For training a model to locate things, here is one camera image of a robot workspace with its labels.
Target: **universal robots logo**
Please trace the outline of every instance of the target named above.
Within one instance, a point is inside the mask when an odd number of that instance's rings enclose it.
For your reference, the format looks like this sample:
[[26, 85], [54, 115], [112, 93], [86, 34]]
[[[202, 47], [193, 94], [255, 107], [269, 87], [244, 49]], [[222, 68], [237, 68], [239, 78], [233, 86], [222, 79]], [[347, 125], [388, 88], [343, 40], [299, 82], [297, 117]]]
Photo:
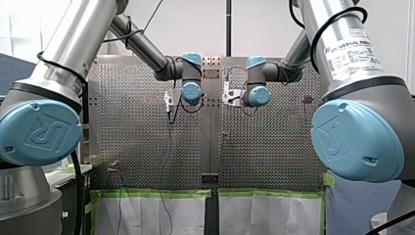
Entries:
[[318, 139], [325, 152], [326, 159], [334, 161], [350, 155], [347, 139], [339, 117], [335, 117], [317, 129]]
[[46, 114], [38, 114], [24, 143], [45, 151], [59, 153], [70, 131], [70, 123]]

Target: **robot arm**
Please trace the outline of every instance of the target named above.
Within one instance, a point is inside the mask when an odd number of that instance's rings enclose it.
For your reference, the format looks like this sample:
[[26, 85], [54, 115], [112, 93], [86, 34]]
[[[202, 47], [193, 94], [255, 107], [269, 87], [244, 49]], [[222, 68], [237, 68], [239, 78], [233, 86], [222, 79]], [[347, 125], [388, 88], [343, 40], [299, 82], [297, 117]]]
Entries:
[[80, 141], [79, 94], [123, 0], [72, 0], [32, 75], [16, 81], [0, 107], [0, 157], [49, 165]]
[[415, 106], [403, 79], [384, 72], [359, 14], [346, 13], [355, 3], [298, 1], [307, 36], [315, 40], [323, 93], [313, 146], [321, 162], [346, 179], [413, 179]]
[[134, 54], [155, 72], [157, 80], [182, 79], [181, 98], [191, 106], [199, 104], [202, 97], [202, 57], [200, 54], [186, 53], [181, 58], [175, 60], [171, 57], [166, 57], [144, 32], [139, 30], [131, 21], [131, 18], [124, 14], [114, 18], [110, 31], [118, 37], [122, 37], [129, 31], [139, 31], [128, 39], [123, 39], [126, 47], [131, 49]]
[[270, 92], [266, 82], [290, 83], [300, 81], [302, 69], [309, 61], [310, 44], [303, 30], [281, 63], [267, 62], [265, 57], [249, 57], [247, 61], [246, 90], [229, 89], [224, 82], [222, 101], [236, 107], [261, 107], [269, 103]]

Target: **electrical cable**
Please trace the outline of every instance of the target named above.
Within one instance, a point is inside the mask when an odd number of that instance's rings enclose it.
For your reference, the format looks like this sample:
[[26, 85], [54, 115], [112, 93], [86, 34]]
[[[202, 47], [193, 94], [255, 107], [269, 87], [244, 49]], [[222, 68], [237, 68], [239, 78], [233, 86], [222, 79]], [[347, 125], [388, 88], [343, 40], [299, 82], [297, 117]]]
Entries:
[[152, 16], [151, 16], [151, 17], [149, 18], [149, 20], [147, 21], [147, 24], [146, 24], [146, 26], [144, 27], [143, 32], [145, 32], [145, 31], [147, 30], [147, 27], [149, 26], [150, 22], [153, 20], [153, 17], [156, 15], [156, 12], [159, 10], [159, 7], [160, 7], [160, 5], [161, 5], [161, 3], [162, 3], [163, 1], [164, 1], [164, 0], [160, 0], [159, 4], [157, 5], [156, 9], [154, 10], [154, 12], [153, 12]]
[[162, 206], [164, 207], [165, 212], [167, 213], [168, 220], [170, 222], [170, 232], [168, 233], [168, 235], [173, 234], [173, 230], [174, 230], [173, 219], [171, 217], [170, 211], [167, 208], [167, 205], [165, 204], [164, 196], [162, 195], [162, 191], [161, 191], [161, 185], [162, 185], [163, 173], [164, 173], [164, 170], [165, 170], [165, 166], [167, 165], [168, 161], [171, 159], [171, 154], [172, 154], [171, 153], [172, 148], [173, 148], [173, 137], [171, 135], [172, 125], [173, 125], [173, 123], [170, 122], [169, 126], [167, 127], [168, 128], [168, 138], [169, 138], [168, 155], [167, 155], [167, 158], [165, 158], [164, 162], [162, 163], [161, 175], [160, 175], [160, 179], [159, 179], [159, 194], [160, 194], [160, 197], [161, 197], [161, 203], [162, 203]]
[[229, 81], [229, 73], [230, 73], [233, 69], [239, 69], [239, 70], [242, 70], [242, 71], [247, 71], [247, 69], [242, 68], [242, 67], [231, 67], [229, 70], [227, 70], [227, 71], [226, 71], [226, 74], [225, 74], [225, 81]]
[[366, 233], [366, 235], [379, 235], [379, 232], [381, 232], [381, 231], [383, 231], [383, 230], [385, 230], [389, 227], [392, 227], [395, 224], [400, 223], [400, 222], [402, 222], [402, 221], [404, 221], [408, 218], [411, 218], [413, 216], [415, 216], [415, 211], [408, 212], [408, 213], [406, 213], [406, 214], [404, 214], [404, 215], [402, 215], [398, 218], [395, 218], [395, 219], [393, 219], [393, 220], [391, 220], [391, 221], [389, 221], [389, 222], [387, 222], [387, 223], [371, 230], [370, 232]]
[[132, 36], [132, 35], [134, 35], [134, 34], [136, 34], [136, 33], [142, 32], [142, 31], [143, 31], [143, 29], [138, 29], [138, 30], [136, 30], [136, 31], [132, 31], [131, 33], [125, 34], [125, 35], [123, 35], [123, 36], [121, 36], [121, 37], [117, 37], [117, 38], [110, 38], [110, 39], [105, 39], [105, 40], [103, 41], [103, 43], [107, 43], [107, 42], [115, 42], [115, 41], [119, 41], [119, 40], [122, 40], [122, 39], [127, 39], [128, 37], [130, 37], [130, 36]]
[[[130, 34], [131, 33], [131, 29], [132, 29], [132, 20], [131, 20], [131, 17], [130, 16], [127, 16], [127, 18], [128, 18], [128, 23], [127, 23], [127, 29], [126, 29], [126, 33], [125, 34]], [[125, 49], [127, 49], [127, 50], [129, 50], [129, 47], [128, 47], [129, 39], [130, 39], [130, 37], [127, 37], [125, 39]]]
[[153, 14], [151, 15], [151, 17], [149, 18], [149, 20], [147, 21], [147, 24], [146, 24], [146, 26], [144, 27], [144, 29], [138, 29], [138, 30], [135, 30], [135, 31], [132, 31], [132, 32], [130, 32], [130, 33], [128, 33], [128, 34], [125, 34], [125, 35], [123, 35], [123, 36], [120, 36], [120, 37], [117, 37], [117, 38], [111, 38], [111, 39], [106, 39], [106, 40], [104, 40], [103, 41], [103, 43], [107, 43], [107, 42], [115, 42], [115, 41], [119, 41], [119, 40], [122, 40], [122, 39], [126, 39], [125, 40], [125, 47], [128, 45], [128, 40], [129, 40], [129, 37], [131, 37], [131, 36], [133, 36], [134, 34], [136, 34], [136, 33], [144, 33], [145, 31], [146, 31], [146, 29], [147, 29], [147, 27], [149, 26], [149, 24], [150, 24], [150, 22], [152, 21], [152, 19], [153, 19], [153, 17], [156, 15], [156, 12], [158, 11], [158, 9], [159, 9], [159, 7], [160, 7], [160, 5], [161, 5], [161, 3], [163, 2], [164, 0], [161, 0], [160, 2], [159, 2], [159, 4], [158, 4], [158, 6], [157, 6], [157, 8], [154, 10], [154, 12], [153, 12]]
[[290, 15], [291, 18], [293, 18], [293, 21], [300, 27], [305, 28], [304, 23], [300, 22], [299, 19], [296, 17], [296, 14], [294, 13], [294, 6], [293, 6], [293, 0], [288, 1], [289, 8], [290, 8]]
[[362, 23], [365, 24], [368, 18], [368, 13], [364, 8], [361, 7], [349, 7], [347, 9], [344, 9], [340, 12], [337, 12], [336, 14], [334, 14], [333, 16], [331, 16], [329, 18], [329, 20], [327, 20], [315, 33], [314, 38], [312, 39], [312, 43], [311, 43], [311, 50], [310, 50], [310, 60], [311, 60], [311, 64], [314, 67], [314, 69], [319, 72], [317, 64], [315, 62], [315, 50], [317, 48], [317, 44], [319, 39], [321, 38], [321, 35], [323, 35], [324, 31], [330, 26], [332, 25], [332, 23], [334, 23], [336, 20], [338, 20], [340, 17], [342, 17], [344, 14], [349, 13], [349, 12], [360, 12], [361, 14], [363, 14], [363, 19], [362, 19]]
[[82, 178], [82, 171], [80, 169], [80, 163], [77, 158], [76, 151], [70, 153], [73, 162], [73, 168], [75, 171], [75, 181], [76, 181], [76, 219], [75, 227], [73, 234], [78, 235], [81, 232], [82, 227], [82, 218], [83, 218], [83, 201], [84, 201], [84, 183]]
[[121, 187], [119, 188], [119, 196], [118, 196], [119, 217], [118, 217], [118, 225], [116, 227], [116, 235], [118, 235], [119, 229], [121, 227], [121, 221], [122, 221], [122, 209], [121, 209], [122, 190], [126, 188], [126, 184], [125, 184], [125, 178], [122, 176], [119, 166], [117, 167], [116, 172], [119, 174], [119, 178], [121, 179]]
[[78, 98], [80, 98], [80, 97], [82, 97], [83, 95], [86, 94], [86, 92], [88, 91], [88, 83], [86, 82], [85, 78], [83, 78], [83, 76], [81, 74], [79, 74], [77, 71], [75, 71], [71, 68], [62, 66], [62, 65], [60, 65], [56, 62], [46, 60], [45, 58], [43, 58], [43, 51], [37, 53], [37, 59], [39, 59], [39, 61], [41, 61], [45, 64], [49, 64], [51, 66], [54, 66], [54, 67], [59, 68], [61, 70], [67, 71], [67, 72], [71, 73], [72, 75], [76, 76], [76, 78], [82, 83], [82, 92], [80, 93]]
[[249, 114], [249, 113], [247, 113], [246, 112], [246, 109], [242, 109], [242, 112], [246, 115], [246, 116], [248, 116], [248, 117], [251, 117], [251, 116], [253, 116], [257, 111], [258, 111], [258, 107], [254, 107], [254, 108], [252, 108], [252, 109], [254, 109], [254, 111], [251, 113], [251, 114]]

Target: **blue joint cap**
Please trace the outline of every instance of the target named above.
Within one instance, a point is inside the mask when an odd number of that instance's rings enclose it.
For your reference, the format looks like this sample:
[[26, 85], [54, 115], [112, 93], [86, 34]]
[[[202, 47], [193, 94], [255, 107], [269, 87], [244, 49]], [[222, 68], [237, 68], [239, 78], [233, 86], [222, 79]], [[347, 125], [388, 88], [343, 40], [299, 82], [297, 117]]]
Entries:
[[68, 105], [27, 102], [0, 118], [0, 158], [14, 165], [50, 165], [66, 158], [82, 136], [82, 124]]
[[391, 126], [372, 109], [350, 100], [322, 105], [311, 139], [321, 162], [349, 180], [386, 182], [403, 170], [404, 154]]
[[257, 86], [250, 92], [249, 101], [254, 107], [264, 106], [269, 103], [269, 100], [269, 90], [265, 86]]
[[186, 82], [182, 87], [182, 98], [191, 106], [196, 106], [202, 97], [201, 86], [196, 82]]
[[192, 64], [195, 64], [197, 66], [202, 65], [202, 56], [197, 52], [187, 52], [187, 53], [183, 54], [183, 58], [186, 61], [188, 61]]
[[252, 56], [247, 60], [248, 70], [252, 67], [259, 66], [266, 63], [266, 58], [263, 56]]

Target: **pegboard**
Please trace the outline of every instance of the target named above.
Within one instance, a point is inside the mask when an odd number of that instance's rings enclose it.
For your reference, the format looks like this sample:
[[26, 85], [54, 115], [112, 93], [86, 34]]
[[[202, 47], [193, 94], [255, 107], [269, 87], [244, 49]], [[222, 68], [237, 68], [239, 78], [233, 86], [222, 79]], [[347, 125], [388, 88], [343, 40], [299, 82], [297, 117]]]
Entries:
[[[156, 81], [138, 58], [99, 57], [89, 76], [91, 186], [195, 189], [202, 173], [218, 173], [219, 187], [321, 191], [325, 168], [310, 140], [317, 73], [306, 67], [301, 82], [268, 83], [271, 102], [255, 113], [223, 106], [222, 77], [245, 61], [205, 57], [204, 106], [195, 114], [179, 109], [170, 126], [162, 97], [172, 82]], [[230, 80], [243, 87], [246, 73], [233, 70]]]
[[[244, 68], [246, 60], [223, 58], [222, 77], [232, 67]], [[229, 79], [231, 89], [240, 88], [247, 75], [233, 69]], [[325, 168], [310, 138], [312, 115], [320, 101], [318, 74], [306, 66], [300, 82], [267, 82], [267, 87], [271, 101], [265, 107], [221, 108], [219, 187], [320, 190]]]
[[176, 123], [167, 123], [163, 95], [172, 82], [119, 56], [98, 58], [88, 78], [93, 188], [201, 187], [200, 114], [179, 109]]

